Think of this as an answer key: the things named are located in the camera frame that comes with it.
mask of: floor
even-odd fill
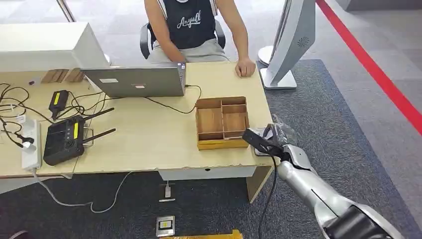
[[[250,56],[273,42],[282,5],[278,1],[235,0],[249,32]],[[344,12],[327,0],[344,24],[412,104],[422,111],[422,10]],[[142,0],[68,0],[78,21],[90,22],[116,65],[144,62],[139,30],[146,21]],[[54,0],[1,0],[0,23],[65,22]],[[227,26],[226,52],[236,60]],[[316,42],[304,59],[321,59],[422,228],[421,135],[404,118],[350,52],[316,7]]]

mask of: white power strip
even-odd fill
[[[34,168],[40,168],[42,163],[41,124],[26,115],[19,116],[17,121],[22,125],[22,136],[34,139],[31,146],[22,149],[22,169],[30,171]]]

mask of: desk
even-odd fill
[[[258,72],[240,79],[234,66],[189,63],[187,84],[200,86],[203,98],[246,96],[250,126],[265,127],[272,119]],[[188,88],[184,97],[155,99],[189,111],[198,96],[197,88]],[[253,176],[247,177],[246,182],[249,200],[253,202],[272,172],[272,160],[255,156],[250,147],[198,151],[194,113],[180,114],[143,98],[107,101],[106,106],[115,110],[95,118],[91,127],[95,133],[113,127],[117,131],[96,140],[86,150],[86,156],[78,159],[74,173],[159,171],[198,176],[199,170],[199,178],[215,178],[207,177],[207,173],[225,170],[222,174],[227,175],[252,168]]]
[[[51,112],[48,110],[48,105],[50,103],[51,97],[54,91],[58,90],[68,90],[73,92],[75,96],[92,94],[94,91],[89,89],[90,84],[86,81],[81,83],[49,83],[49,84],[40,84],[30,86],[29,81],[43,77],[46,72],[0,72],[0,83],[9,83],[12,87],[20,86],[29,91],[30,98],[24,103],[26,106],[34,108],[40,113],[50,116]],[[23,100],[26,96],[26,93],[22,90],[12,90],[6,95],[7,97],[13,97]],[[99,95],[84,97],[78,99],[78,102],[81,105],[92,106],[99,100]],[[14,103],[13,100],[3,100],[3,103]],[[16,108],[16,112],[21,112],[22,108]],[[33,119],[43,120],[42,117],[38,116],[36,113],[27,110],[27,114]],[[2,116],[13,116],[16,113],[11,114],[7,112],[1,112]],[[47,128],[50,125],[47,121],[41,122],[41,141],[42,149],[45,145],[45,138],[47,133]],[[15,129],[16,127],[12,124],[8,125],[7,128],[10,130]],[[14,145],[5,134],[1,135],[0,138],[0,178],[10,178],[10,177],[32,177],[31,173],[22,170],[21,168],[21,150]],[[55,176],[63,174],[73,173],[77,159],[73,159],[64,163],[61,163],[57,166],[49,166],[45,162],[42,163],[41,168],[37,171],[37,174],[40,176]]]

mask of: wooden compartment organizer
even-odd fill
[[[197,100],[198,149],[247,147],[242,139],[249,127],[246,97]]]

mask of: robotic arm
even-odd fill
[[[284,180],[313,212],[326,239],[404,239],[400,232],[371,207],[343,197],[322,180],[299,147],[264,139],[247,129],[243,139],[258,151],[281,159],[277,167]]]

